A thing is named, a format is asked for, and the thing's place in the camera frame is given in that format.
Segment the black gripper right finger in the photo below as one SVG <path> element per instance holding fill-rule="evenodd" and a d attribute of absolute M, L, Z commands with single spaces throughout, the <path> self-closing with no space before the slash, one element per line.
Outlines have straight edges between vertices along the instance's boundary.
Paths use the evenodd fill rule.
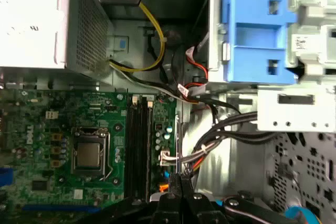
<path fill-rule="evenodd" d="M 240 195 L 226 196 L 221 205 L 196 193 L 189 176 L 181 176 L 181 189 L 188 223 L 298 223 L 246 200 Z"/>

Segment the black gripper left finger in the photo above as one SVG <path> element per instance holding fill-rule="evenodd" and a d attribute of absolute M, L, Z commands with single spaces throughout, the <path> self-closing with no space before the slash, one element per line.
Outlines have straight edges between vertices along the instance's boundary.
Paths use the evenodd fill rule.
<path fill-rule="evenodd" d="M 97 223 L 180 223 L 182 181 L 180 174 L 169 177 L 168 192 L 158 200 L 129 197 L 97 213 Z"/>

